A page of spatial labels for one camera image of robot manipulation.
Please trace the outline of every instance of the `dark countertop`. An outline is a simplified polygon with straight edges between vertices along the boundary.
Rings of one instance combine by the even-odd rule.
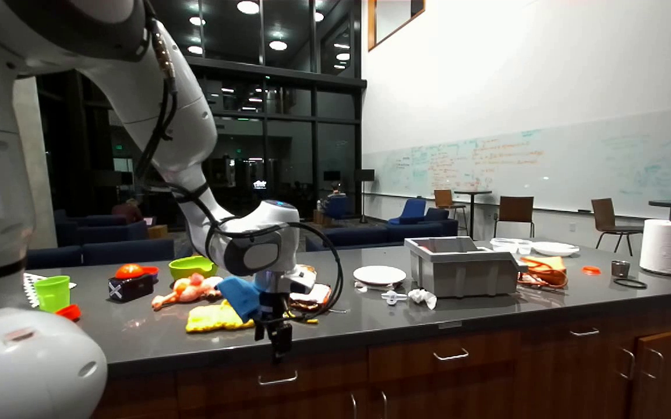
[[[632,277],[638,277],[647,288],[622,288],[610,282],[608,266],[614,254],[582,250],[581,256],[565,259],[569,272],[569,294],[541,294],[523,291],[515,296],[496,297],[462,297],[441,300],[431,311],[426,306],[399,303],[386,307],[379,297],[383,288],[365,294],[355,291],[355,270],[362,266],[397,266],[411,274],[407,246],[377,246],[377,250],[345,250],[339,251],[345,272],[345,291],[326,317],[318,327],[294,327],[297,349],[339,348],[339,344],[365,344],[377,339],[404,339],[426,334],[441,334],[448,328],[485,328],[492,324],[510,324],[524,317],[548,317],[559,309],[593,309],[593,307],[636,307],[638,303],[654,303],[654,297],[671,296],[671,277],[659,277],[638,270],[638,261],[632,259]],[[326,279],[335,277],[335,264],[329,251],[306,251],[299,264],[310,264]],[[602,277],[582,274],[582,266],[602,266]],[[155,294],[166,294],[170,284],[169,264],[155,264],[160,267],[160,282]],[[229,331],[187,336],[187,311],[197,306],[173,306],[160,311],[152,311],[152,296],[113,303],[108,300],[108,277],[117,266],[85,266],[60,267],[42,272],[68,272],[78,286],[73,300],[81,307],[79,327],[99,339],[106,349],[113,368],[187,368],[197,364],[211,364],[211,359],[225,359],[225,353],[265,352],[269,339],[257,343],[255,331]],[[0,282],[0,307],[17,306],[28,307],[22,284]]]

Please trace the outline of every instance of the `yellow cloth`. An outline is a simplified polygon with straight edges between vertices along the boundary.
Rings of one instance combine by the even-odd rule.
[[[255,322],[242,322],[229,300],[194,307],[187,318],[187,334],[236,331],[253,327]]]

